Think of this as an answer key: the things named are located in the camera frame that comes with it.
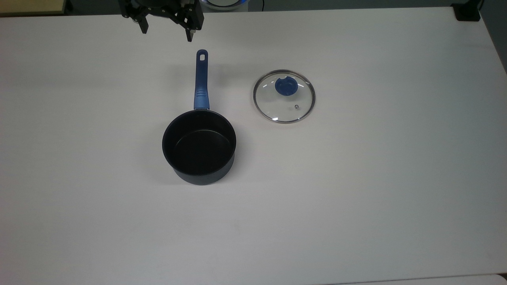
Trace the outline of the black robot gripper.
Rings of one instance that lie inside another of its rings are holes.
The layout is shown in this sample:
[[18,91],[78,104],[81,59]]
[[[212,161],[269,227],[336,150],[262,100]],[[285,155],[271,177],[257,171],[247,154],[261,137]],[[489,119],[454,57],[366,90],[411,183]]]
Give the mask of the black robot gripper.
[[190,43],[196,31],[202,29],[204,14],[195,0],[127,0],[125,5],[120,5],[120,12],[124,18],[131,18],[137,23],[143,34],[147,34],[149,24],[146,16],[151,10],[159,8],[168,11],[172,20],[185,29]]

